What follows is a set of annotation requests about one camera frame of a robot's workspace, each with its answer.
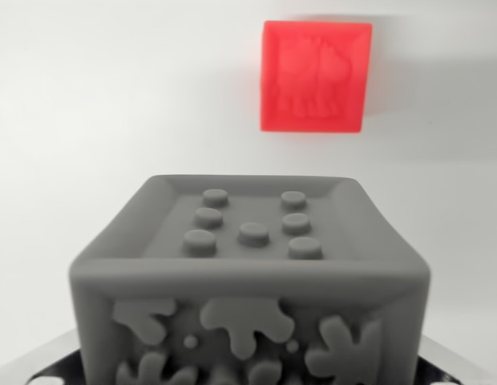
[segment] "cube top face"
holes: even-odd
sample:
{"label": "cube top face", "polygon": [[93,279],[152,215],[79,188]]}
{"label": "cube top face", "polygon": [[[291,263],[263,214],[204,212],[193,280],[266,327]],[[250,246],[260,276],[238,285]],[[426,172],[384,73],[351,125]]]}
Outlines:
{"label": "cube top face", "polygon": [[361,131],[371,24],[266,22],[261,130]]}
{"label": "cube top face", "polygon": [[[237,282],[239,294],[365,291],[368,304],[426,272],[357,182],[315,176],[155,176],[75,264],[115,296],[152,285],[185,293],[180,279],[192,275],[205,295]],[[366,285],[337,293],[351,278]]]}

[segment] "3d printed cube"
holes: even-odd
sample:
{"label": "3d printed cube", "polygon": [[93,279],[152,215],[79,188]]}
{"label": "3d printed cube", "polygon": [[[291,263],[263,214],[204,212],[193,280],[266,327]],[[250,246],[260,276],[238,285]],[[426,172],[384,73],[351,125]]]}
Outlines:
{"label": "3d printed cube", "polygon": [[88,385],[411,385],[426,263],[354,180],[155,176],[71,286]]}
{"label": "3d printed cube", "polygon": [[266,22],[261,130],[359,132],[371,24]]}

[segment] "embossed figure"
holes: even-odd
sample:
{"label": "embossed figure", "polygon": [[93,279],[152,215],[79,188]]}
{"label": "embossed figure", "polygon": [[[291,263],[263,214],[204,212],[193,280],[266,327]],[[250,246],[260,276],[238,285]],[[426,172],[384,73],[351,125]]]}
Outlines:
{"label": "embossed figure", "polygon": [[350,62],[322,38],[280,41],[277,110],[297,118],[341,114],[336,88],[350,76]]}

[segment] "raised circular bump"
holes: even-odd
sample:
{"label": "raised circular bump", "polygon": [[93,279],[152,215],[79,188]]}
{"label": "raised circular bump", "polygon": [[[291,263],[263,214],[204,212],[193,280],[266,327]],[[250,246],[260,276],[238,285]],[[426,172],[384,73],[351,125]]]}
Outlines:
{"label": "raised circular bump", "polygon": [[184,248],[196,256],[208,256],[216,252],[215,234],[206,230],[190,230],[184,235]]}
{"label": "raised circular bump", "polygon": [[286,191],[281,195],[281,204],[290,210],[303,209],[307,205],[307,198],[300,191]]}
{"label": "raised circular bump", "polygon": [[211,188],[202,193],[202,202],[208,207],[223,207],[228,203],[227,191],[219,188]]}
{"label": "raised circular bump", "polygon": [[311,237],[297,237],[289,241],[289,257],[292,259],[321,259],[321,243]]}
{"label": "raised circular bump", "polygon": [[195,224],[205,229],[215,229],[222,226],[224,217],[222,213],[210,207],[201,207],[195,211]]}
{"label": "raised circular bump", "polygon": [[288,214],[282,218],[282,230],[290,235],[302,235],[311,230],[311,221],[304,213]]}
{"label": "raised circular bump", "polygon": [[187,349],[195,349],[199,346],[199,339],[194,334],[188,334],[184,337],[183,345]]}
{"label": "raised circular bump", "polygon": [[297,353],[298,347],[298,342],[295,339],[290,339],[288,343],[286,343],[286,350],[288,353]]}
{"label": "raised circular bump", "polygon": [[270,232],[261,223],[246,222],[240,226],[238,240],[247,246],[262,247],[270,242]]}

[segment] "cube side face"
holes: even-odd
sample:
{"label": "cube side face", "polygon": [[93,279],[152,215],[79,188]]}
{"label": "cube side face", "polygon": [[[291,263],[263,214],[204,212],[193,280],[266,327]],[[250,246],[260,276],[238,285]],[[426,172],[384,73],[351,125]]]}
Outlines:
{"label": "cube side face", "polygon": [[266,22],[261,130],[359,132],[371,24]]}
{"label": "cube side face", "polygon": [[[309,209],[325,203],[313,201],[315,194],[328,202],[346,194],[358,197],[348,207],[361,205],[374,215],[373,206],[360,202],[367,197],[356,193],[360,186],[351,180],[193,176],[166,180],[177,197],[161,218],[161,229],[180,207],[176,203],[180,195],[214,186],[227,188],[229,205],[235,209],[243,205],[239,199],[247,187],[258,182],[249,195],[266,199],[283,188],[306,191],[310,201],[302,212],[312,214]],[[315,180],[319,184],[306,188]],[[278,194],[273,199],[278,201]],[[334,212],[344,218],[342,211]],[[224,225],[233,218],[227,216]],[[350,221],[342,222],[346,226],[337,227],[338,231],[352,231]],[[382,225],[369,223],[368,231]],[[212,231],[217,231],[219,248],[228,245],[222,237],[228,233]],[[161,235],[159,230],[151,232],[152,241]],[[125,237],[121,241],[129,243]],[[263,253],[268,246],[243,247]],[[110,247],[101,245],[97,250],[105,249]],[[401,246],[390,250],[403,251]],[[379,260],[380,250],[374,261],[221,255],[78,259],[71,284],[87,383],[123,385],[154,378],[155,383],[286,383],[299,378],[320,384],[336,378],[347,383],[411,385],[429,275],[421,258],[412,249],[407,252],[411,255],[403,265],[397,262],[399,256]],[[415,257],[419,263],[413,263]]]}

